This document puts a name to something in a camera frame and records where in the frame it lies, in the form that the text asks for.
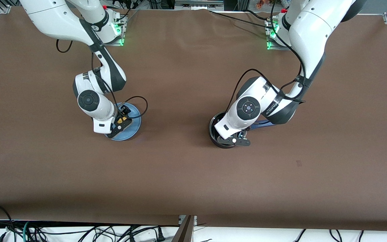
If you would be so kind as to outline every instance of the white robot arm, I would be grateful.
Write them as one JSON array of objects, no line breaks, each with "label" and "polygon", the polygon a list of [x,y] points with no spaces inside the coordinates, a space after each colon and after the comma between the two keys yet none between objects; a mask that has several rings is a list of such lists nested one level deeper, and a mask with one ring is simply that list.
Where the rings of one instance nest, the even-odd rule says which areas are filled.
[{"label": "white robot arm", "polygon": [[74,5],[81,13],[82,17],[90,24],[92,29],[104,43],[110,43],[121,31],[120,13],[108,8],[103,8],[99,0],[67,0]]},{"label": "white robot arm", "polygon": [[[79,19],[68,8],[65,0],[20,0],[32,23],[40,32],[61,40],[75,40],[87,44],[102,66],[75,77],[73,91],[80,108],[93,119],[96,133],[112,133],[118,111],[105,93],[121,90],[126,76],[114,61],[91,24]],[[94,22],[106,16],[99,0],[74,1],[85,18]]]},{"label": "white robot arm", "polygon": [[[264,76],[247,80],[238,92],[237,100],[214,124],[217,131],[214,136],[210,129],[215,144],[221,148],[233,147],[237,143],[248,146],[249,142],[243,140],[246,129],[259,115],[272,124],[284,124],[292,118],[325,59],[325,44],[329,36],[354,2],[356,0],[294,0],[286,14],[277,16],[275,25],[279,29],[276,32],[298,54],[303,70],[288,94],[273,86]],[[278,38],[276,42],[283,45]]]}]

